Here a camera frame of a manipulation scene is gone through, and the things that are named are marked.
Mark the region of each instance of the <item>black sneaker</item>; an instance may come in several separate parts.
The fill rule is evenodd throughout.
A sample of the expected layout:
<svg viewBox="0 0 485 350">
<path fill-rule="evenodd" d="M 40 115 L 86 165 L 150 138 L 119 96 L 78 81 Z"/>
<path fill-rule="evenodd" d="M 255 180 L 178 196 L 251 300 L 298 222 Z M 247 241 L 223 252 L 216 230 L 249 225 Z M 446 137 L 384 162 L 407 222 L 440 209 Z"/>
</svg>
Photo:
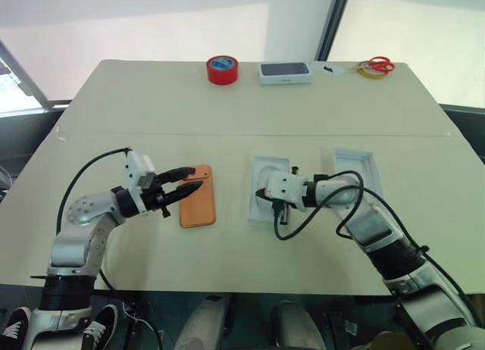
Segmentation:
<svg viewBox="0 0 485 350">
<path fill-rule="evenodd" d="M 82 348 L 104 350 L 116 331 L 118 309 L 115 305 L 106 305 L 84 330 Z"/>
<path fill-rule="evenodd" d="M 8 341 L 11 342 L 11 348 L 13 350 L 21 350 L 27 329 L 30 321 L 30 309 L 27 307 L 17 308 L 7 323 L 7 328 L 3 332 L 3 336 L 8 337 Z"/>
</svg>

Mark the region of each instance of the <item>tabletop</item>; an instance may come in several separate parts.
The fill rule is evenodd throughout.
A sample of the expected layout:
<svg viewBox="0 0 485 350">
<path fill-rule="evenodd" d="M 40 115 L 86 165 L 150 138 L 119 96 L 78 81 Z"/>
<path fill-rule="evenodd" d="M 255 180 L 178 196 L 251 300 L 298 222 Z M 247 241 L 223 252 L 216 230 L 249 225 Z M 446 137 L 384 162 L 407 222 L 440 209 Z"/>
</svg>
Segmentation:
<svg viewBox="0 0 485 350">
<path fill-rule="evenodd" d="M 1 281 L 43 284 L 30 276 L 45 273 L 72 177 L 95 155 L 130 146 L 149 155 L 158 172 L 210 164 L 217 221 L 182 229 L 178 205 L 166 219 L 158 212 L 129 219 L 113 231 L 105 254 L 103 268 L 115 287 L 387 294 L 357 245 L 335 235 L 331 210 L 287 242 L 276 239 L 271 225 L 247 219 L 254 156 L 289 158 L 311 176 L 333 173 L 333 150 L 350 148 L 374 153 L 386 200 L 415 239 L 431 247 L 466 292 L 485 292 L 480 160 L 405 64 L 380 81 L 341 65 L 349 72 L 320 73 L 307 86 L 259 86 L 255 64 L 241 64 L 233 86 L 213 86 L 201 63 L 102 62 L 0 205 Z M 96 163 L 68 202 L 126 185 L 123 167 L 123 155 Z M 294 228 L 308 212 L 292 214 Z"/>
</svg>

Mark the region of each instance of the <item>robotic arm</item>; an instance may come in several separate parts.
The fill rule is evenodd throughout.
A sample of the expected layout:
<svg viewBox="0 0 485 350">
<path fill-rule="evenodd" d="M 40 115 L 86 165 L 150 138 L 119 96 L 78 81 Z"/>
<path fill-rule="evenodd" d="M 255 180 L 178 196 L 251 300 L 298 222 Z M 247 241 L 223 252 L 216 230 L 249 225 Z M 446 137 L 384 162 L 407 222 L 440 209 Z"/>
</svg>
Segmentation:
<svg viewBox="0 0 485 350">
<path fill-rule="evenodd" d="M 264 193 L 260 190 L 256 195 L 304 211 L 320 205 L 336 189 L 347 187 L 327 202 L 344 218 L 357 201 L 356 182 L 346 176 L 316 178 L 308 181 L 291 173 L 273 172 Z M 418 348 L 481 348 L 485 344 L 485 330 L 477 327 L 457 289 L 379 202 L 364 198 L 346 228 L 396 297 L 399 316 Z"/>
<path fill-rule="evenodd" d="M 111 231 L 128 217 L 161 209 L 195 192 L 202 181 L 191 181 L 166 193 L 162 185 L 195 173 L 191 167 L 155 175 L 148 156 L 127 152 L 128 187 L 87 195 L 67 209 L 67 221 L 51 250 L 39 308 L 33 311 L 23 350 L 30 350 L 40 333 L 85 328 L 91 316 L 89 299 L 101 268 Z"/>
</svg>

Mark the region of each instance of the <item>phone case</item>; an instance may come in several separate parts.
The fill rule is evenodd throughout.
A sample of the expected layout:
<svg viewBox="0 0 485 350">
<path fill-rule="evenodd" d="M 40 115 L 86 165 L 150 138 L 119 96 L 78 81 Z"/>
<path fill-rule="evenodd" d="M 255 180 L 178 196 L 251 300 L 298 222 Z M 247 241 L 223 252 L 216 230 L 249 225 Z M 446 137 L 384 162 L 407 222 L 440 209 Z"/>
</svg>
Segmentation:
<svg viewBox="0 0 485 350">
<path fill-rule="evenodd" d="M 202 181 L 202 185 L 192 195 L 180 201 L 181 227 L 200 227 L 215 222 L 214 188 L 212 169 L 208 164 L 193 166 L 196 172 L 188 176 L 188 181 Z"/>
</svg>

